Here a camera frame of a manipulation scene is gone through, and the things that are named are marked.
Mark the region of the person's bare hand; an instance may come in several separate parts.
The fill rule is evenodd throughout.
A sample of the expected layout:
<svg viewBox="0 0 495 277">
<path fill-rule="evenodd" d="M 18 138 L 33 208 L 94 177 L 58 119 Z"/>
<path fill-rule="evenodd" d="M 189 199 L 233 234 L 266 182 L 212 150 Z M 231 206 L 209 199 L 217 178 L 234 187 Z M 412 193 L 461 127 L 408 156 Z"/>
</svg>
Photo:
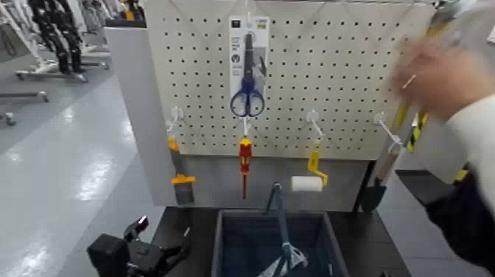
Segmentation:
<svg viewBox="0 0 495 277">
<path fill-rule="evenodd" d="M 391 71 L 391 91 L 442 119 L 494 94 L 494 75 L 476 52 L 437 40 L 403 40 Z"/>
</svg>

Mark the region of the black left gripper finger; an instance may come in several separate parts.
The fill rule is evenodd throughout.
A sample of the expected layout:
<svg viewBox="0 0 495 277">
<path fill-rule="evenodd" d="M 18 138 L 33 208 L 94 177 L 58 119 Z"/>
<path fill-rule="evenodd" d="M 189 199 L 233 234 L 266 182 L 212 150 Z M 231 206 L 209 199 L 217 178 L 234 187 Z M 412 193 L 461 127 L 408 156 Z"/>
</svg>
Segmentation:
<svg viewBox="0 0 495 277">
<path fill-rule="evenodd" d="M 190 250 L 191 245 L 189 244 L 163 248 L 161 250 L 164 255 L 161 260 L 163 262 L 162 268 L 174 268 L 189 256 Z"/>
<path fill-rule="evenodd" d="M 139 217 L 136 221 L 129 224 L 124 230 L 123 237 L 126 241 L 133 241 L 139 239 L 139 234 L 146 230 L 149 226 L 148 216 L 144 215 Z"/>
</svg>

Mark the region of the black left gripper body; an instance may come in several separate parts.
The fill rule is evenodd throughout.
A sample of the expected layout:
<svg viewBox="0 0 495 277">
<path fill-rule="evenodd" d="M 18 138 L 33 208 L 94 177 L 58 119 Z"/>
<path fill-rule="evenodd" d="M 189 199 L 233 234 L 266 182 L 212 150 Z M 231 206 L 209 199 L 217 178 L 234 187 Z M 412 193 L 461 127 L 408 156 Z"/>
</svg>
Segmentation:
<svg viewBox="0 0 495 277">
<path fill-rule="evenodd" d="M 166 251 L 162 247 L 142 241 L 128 244 L 130 261 L 127 263 L 128 276 L 164 276 L 167 270 Z"/>
</svg>

